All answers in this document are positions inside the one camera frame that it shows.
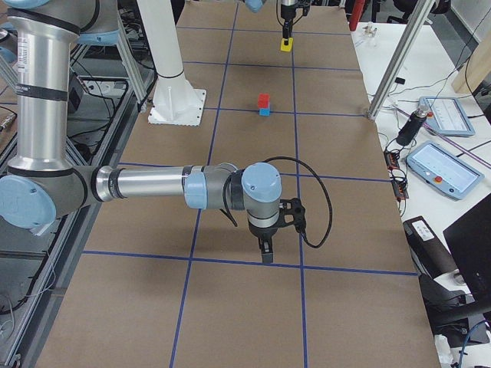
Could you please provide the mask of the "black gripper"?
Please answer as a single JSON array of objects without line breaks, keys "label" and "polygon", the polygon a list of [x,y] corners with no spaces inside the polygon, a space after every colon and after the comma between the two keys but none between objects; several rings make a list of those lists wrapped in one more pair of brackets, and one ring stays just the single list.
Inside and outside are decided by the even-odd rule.
[{"label": "black gripper", "polygon": [[262,262],[264,264],[271,264],[274,261],[272,237],[276,234],[278,228],[274,225],[267,228],[260,228],[250,222],[249,231],[258,239]]},{"label": "black gripper", "polygon": [[282,40],[284,43],[289,43],[292,37],[292,28],[294,19],[297,15],[297,10],[302,10],[302,16],[307,16],[311,7],[309,0],[281,0],[280,1],[280,16],[284,18],[282,25]]}]

